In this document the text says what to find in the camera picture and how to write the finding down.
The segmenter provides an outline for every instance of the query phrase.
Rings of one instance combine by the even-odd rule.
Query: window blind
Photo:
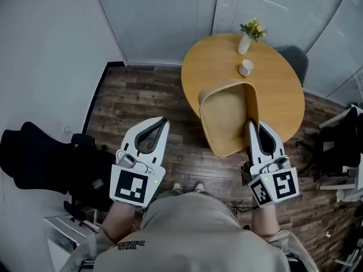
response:
[[[100,0],[128,63],[183,63],[212,30],[216,0]]]
[[[349,81],[330,94],[327,98],[343,106],[362,104],[363,69],[360,69]]]
[[[240,33],[240,24],[257,18],[278,48],[295,45],[306,51],[321,33],[341,0],[218,0],[213,33]]]
[[[346,103],[363,94],[363,0],[342,0],[334,16],[307,53],[304,89]]]

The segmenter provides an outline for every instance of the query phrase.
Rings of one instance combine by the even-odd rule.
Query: white vase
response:
[[[245,54],[248,51],[248,48],[250,47],[250,44],[251,44],[251,38],[249,37],[249,35],[244,34],[242,36],[242,39],[240,40],[239,45],[238,45],[237,52],[239,54]]]

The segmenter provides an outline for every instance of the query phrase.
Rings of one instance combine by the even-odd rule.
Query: white cup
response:
[[[248,59],[244,59],[238,68],[238,72],[244,77],[248,77],[254,69],[254,64]]]

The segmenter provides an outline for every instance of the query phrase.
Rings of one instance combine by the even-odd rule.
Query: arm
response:
[[[271,239],[280,231],[275,205],[252,211],[252,232],[265,241]]]
[[[135,207],[115,202],[101,225],[103,231],[111,241],[118,243],[131,233],[134,222]]]

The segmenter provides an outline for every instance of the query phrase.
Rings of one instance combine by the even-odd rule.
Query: gray shirt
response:
[[[156,200],[140,231],[116,245],[104,233],[94,239],[95,272],[290,271],[285,253],[298,257],[307,271],[318,271],[292,233],[281,231],[266,242],[242,230],[222,202],[200,193]],[[66,271],[73,271],[71,265],[65,265]]]

